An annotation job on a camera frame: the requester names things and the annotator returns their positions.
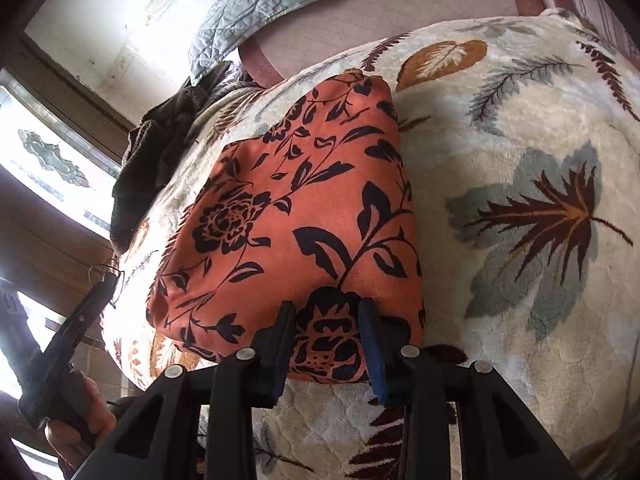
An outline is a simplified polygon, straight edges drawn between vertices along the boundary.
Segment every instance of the white wall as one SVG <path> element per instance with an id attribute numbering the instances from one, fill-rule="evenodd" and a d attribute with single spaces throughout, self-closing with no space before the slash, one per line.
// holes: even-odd
<path id="1" fill-rule="evenodd" d="M 191 40 L 215 0 L 47 0 L 27 34 L 137 123 L 189 75 Z"/>

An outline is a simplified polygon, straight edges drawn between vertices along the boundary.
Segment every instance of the leaf-patterned blanket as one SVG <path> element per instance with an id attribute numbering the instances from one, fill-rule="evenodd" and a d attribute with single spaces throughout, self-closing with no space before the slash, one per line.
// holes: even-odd
<path id="1" fill-rule="evenodd" d="M 162 248 L 226 144 L 263 135 L 351 67 L 393 91 L 423 345 L 441 360 L 491 361 L 585 478 L 609 478 L 640 437 L 640 74 L 560 10 L 439 23 L 218 103 L 121 261 L 124 288 L 104 315 L 112 355 L 142 387 L 173 362 L 205 365 L 145 321 Z M 288 381 L 254 419 L 260 478 L 397 471 L 401 414 L 366 384 Z"/>

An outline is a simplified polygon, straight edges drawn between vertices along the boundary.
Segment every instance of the orange floral fabric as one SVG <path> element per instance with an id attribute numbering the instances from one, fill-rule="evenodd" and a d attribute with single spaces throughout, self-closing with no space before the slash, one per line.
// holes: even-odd
<path id="1" fill-rule="evenodd" d="M 420 345 L 411 184 L 387 84 L 345 72 L 262 137 L 224 148 L 169 242 L 147 319 L 205 359 L 249 346 L 295 305 L 289 377 L 366 379 L 355 309 L 373 298 Z"/>

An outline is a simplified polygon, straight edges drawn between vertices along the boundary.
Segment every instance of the silver screw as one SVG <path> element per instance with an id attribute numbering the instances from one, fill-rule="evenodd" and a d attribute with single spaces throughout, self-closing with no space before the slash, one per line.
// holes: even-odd
<path id="1" fill-rule="evenodd" d="M 494 366 L 489 361 L 480 360 L 474 363 L 474 368 L 479 374 L 489 374 L 494 369 Z"/>
<path id="2" fill-rule="evenodd" d="M 414 358 L 414 357 L 418 357 L 418 355 L 420 355 L 420 349 L 418 347 L 413 346 L 413 345 L 404 345 L 400 349 L 400 353 L 404 357 Z"/>
<path id="3" fill-rule="evenodd" d="M 247 348 L 241 348 L 236 352 L 236 357 L 241 361 L 248 361 L 255 357 L 255 350 L 249 346 Z"/>
<path id="4" fill-rule="evenodd" d="M 164 371 L 164 374 L 170 379 L 175 379 L 182 375 L 182 367 L 180 365 L 171 365 Z"/>

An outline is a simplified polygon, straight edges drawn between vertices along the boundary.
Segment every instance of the human hand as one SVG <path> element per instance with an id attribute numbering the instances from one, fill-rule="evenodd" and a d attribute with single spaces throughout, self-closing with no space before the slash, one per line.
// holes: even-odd
<path id="1" fill-rule="evenodd" d="M 92 400 L 91 411 L 86 418 L 89 431 L 96 437 L 98 446 L 107 435 L 115 428 L 116 418 L 107 407 L 107 401 L 98 391 L 98 386 L 88 377 L 84 378 L 84 390 Z M 45 428 L 45 436 L 51 447 L 73 469 L 78 469 L 86 456 L 80 451 L 80 434 L 68 424 L 59 420 L 50 420 Z"/>

